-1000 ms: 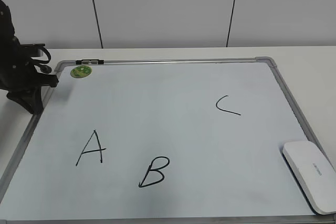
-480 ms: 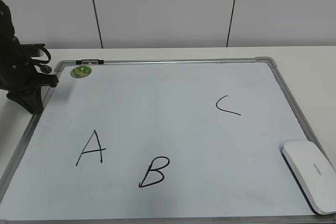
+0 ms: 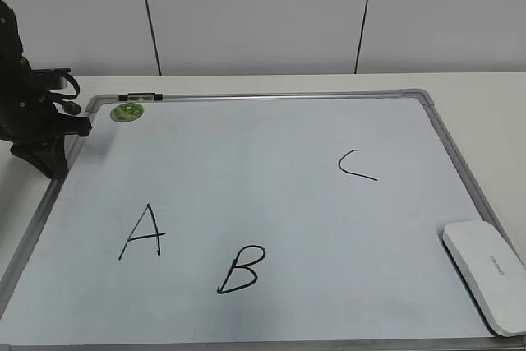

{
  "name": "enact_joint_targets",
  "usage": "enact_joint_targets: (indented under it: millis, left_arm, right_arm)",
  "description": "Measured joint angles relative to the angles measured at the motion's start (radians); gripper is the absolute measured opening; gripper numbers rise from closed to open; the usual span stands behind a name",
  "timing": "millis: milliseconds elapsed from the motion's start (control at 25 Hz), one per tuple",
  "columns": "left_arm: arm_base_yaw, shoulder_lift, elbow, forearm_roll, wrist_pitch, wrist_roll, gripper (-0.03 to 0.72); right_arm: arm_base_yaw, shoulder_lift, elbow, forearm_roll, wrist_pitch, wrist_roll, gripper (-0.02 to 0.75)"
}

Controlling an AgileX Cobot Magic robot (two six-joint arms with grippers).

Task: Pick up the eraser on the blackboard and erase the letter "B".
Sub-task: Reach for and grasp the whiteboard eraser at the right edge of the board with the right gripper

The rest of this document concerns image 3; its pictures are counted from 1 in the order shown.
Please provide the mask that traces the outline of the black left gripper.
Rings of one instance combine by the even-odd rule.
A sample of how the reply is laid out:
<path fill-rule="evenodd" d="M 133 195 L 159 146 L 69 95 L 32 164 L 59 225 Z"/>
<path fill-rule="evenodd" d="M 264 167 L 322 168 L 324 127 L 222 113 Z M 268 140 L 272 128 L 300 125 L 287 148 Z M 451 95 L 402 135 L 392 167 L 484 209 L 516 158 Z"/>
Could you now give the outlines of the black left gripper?
<path fill-rule="evenodd" d="M 16 143 L 11 153 L 50 179 L 68 173 L 63 136 L 90 134 L 90 120 L 74 102 L 80 86 L 71 73 L 65 77 L 66 89 L 45 90 L 25 59 L 1 61 L 1 138 Z"/>

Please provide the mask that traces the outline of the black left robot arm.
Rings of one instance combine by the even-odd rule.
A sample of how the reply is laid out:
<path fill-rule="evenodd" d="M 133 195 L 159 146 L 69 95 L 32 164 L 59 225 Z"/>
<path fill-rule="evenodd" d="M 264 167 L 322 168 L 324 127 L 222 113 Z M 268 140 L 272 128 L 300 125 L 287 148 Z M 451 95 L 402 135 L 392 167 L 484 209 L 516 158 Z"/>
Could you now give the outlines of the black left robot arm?
<path fill-rule="evenodd" d="M 90 134 L 75 102 L 69 68 L 34 69 L 23 54 L 15 12 L 1 2 L 1 139 L 11 153 L 50 179 L 67 175 L 65 137 Z"/>

